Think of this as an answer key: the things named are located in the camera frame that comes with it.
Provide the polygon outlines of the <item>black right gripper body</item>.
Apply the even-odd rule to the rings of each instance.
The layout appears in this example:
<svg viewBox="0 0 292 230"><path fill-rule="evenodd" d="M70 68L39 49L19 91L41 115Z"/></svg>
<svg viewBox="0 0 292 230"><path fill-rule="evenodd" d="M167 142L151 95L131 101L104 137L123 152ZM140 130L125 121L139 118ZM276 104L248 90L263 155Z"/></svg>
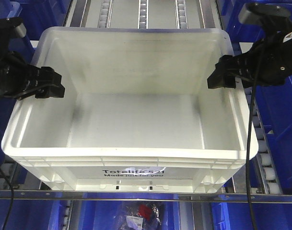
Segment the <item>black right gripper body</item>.
<svg viewBox="0 0 292 230"><path fill-rule="evenodd" d="M244 53L247 70L257 85L283 85L292 75L292 31L259 40Z"/></svg>

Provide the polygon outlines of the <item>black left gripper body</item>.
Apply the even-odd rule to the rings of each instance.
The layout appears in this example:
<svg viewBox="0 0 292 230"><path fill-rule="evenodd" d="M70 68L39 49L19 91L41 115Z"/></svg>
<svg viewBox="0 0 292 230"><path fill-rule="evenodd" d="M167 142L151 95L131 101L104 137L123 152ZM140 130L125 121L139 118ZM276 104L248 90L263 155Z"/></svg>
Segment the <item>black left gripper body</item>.
<svg viewBox="0 0 292 230"><path fill-rule="evenodd" d="M32 96L26 89L30 84L27 67L20 53L0 47L0 99L23 100Z"/></svg>

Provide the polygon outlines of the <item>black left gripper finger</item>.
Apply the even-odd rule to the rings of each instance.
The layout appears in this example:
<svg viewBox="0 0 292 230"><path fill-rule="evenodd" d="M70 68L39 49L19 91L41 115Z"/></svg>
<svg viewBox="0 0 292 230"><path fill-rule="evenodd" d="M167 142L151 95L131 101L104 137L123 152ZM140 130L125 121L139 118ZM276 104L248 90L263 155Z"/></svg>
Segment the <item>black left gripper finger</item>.
<svg viewBox="0 0 292 230"><path fill-rule="evenodd" d="M60 86L45 86L37 87L31 90L23 92L21 100L34 96L37 99L46 99L46 98L63 98L65 94L65 87Z"/></svg>
<svg viewBox="0 0 292 230"><path fill-rule="evenodd" d="M28 66L28 83L30 87L61 87L61 75L51 67Z"/></svg>

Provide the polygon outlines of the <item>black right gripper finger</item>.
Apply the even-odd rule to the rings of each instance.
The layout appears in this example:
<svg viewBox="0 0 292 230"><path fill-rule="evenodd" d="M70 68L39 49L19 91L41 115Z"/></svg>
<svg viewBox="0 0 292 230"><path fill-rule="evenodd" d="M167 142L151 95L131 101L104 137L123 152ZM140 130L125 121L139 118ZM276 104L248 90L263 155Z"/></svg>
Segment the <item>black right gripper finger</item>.
<svg viewBox="0 0 292 230"><path fill-rule="evenodd" d="M223 55L215 64L215 72L219 75L241 75L244 63L239 56Z"/></svg>
<svg viewBox="0 0 292 230"><path fill-rule="evenodd" d="M242 77L238 74L231 72L213 72L207 78L207 85L209 89L218 89L218 88L236 88L236 78L241 79Z"/></svg>

